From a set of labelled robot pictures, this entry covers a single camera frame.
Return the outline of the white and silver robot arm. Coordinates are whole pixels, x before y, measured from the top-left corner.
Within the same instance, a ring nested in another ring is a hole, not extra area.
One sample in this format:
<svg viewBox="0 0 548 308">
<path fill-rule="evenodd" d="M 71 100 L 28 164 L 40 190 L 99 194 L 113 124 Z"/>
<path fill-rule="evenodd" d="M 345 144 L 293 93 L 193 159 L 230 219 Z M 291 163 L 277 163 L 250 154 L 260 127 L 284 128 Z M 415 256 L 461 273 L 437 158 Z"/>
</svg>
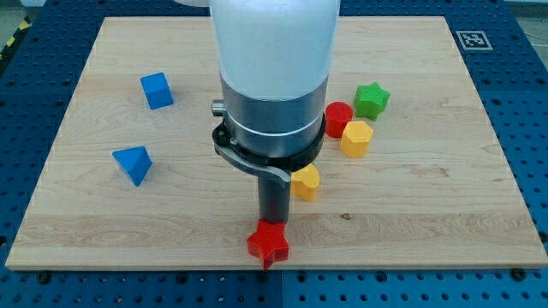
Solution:
<svg viewBox="0 0 548 308">
<path fill-rule="evenodd" d="M 245 150 L 288 157 L 318 137 L 340 0 L 178 0 L 210 10 L 223 118 Z"/>
</svg>

